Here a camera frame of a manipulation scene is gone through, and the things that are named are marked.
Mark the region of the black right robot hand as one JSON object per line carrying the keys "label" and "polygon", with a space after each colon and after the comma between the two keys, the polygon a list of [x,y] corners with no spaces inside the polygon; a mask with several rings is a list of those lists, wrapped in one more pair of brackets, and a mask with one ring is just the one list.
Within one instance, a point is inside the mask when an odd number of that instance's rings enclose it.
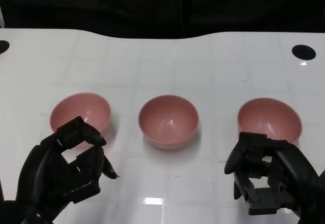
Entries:
{"label": "black right robot hand", "polygon": [[265,134],[240,132],[224,168],[234,176],[234,198],[243,197],[249,215],[275,214],[281,208],[306,217],[317,206],[317,172],[300,149]]}

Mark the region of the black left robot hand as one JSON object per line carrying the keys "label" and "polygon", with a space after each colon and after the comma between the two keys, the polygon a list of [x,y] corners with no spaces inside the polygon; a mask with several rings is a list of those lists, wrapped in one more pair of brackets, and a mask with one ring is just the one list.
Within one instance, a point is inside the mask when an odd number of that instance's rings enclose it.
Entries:
{"label": "black left robot hand", "polygon": [[18,181],[18,223],[52,223],[69,203],[100,193],[99,179],[119,176],[106,158],[106,141],[77,116],[35,146]]}

